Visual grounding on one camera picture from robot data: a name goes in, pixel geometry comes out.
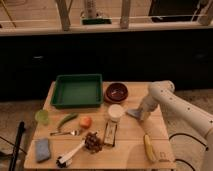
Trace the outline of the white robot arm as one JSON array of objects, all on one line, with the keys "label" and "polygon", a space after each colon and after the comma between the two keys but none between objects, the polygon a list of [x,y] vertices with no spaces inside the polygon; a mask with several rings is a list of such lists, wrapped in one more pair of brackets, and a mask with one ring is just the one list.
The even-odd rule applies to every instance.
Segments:
[{"label": "white robot arm", "polygon": [[159,104],[172,110],[207,141],[208,150],[204,153],[200,171],[213,171],[213,115],[176,96],[174,90],[171,81],[151,82],[139,105],[139,118],[145,121]]}]

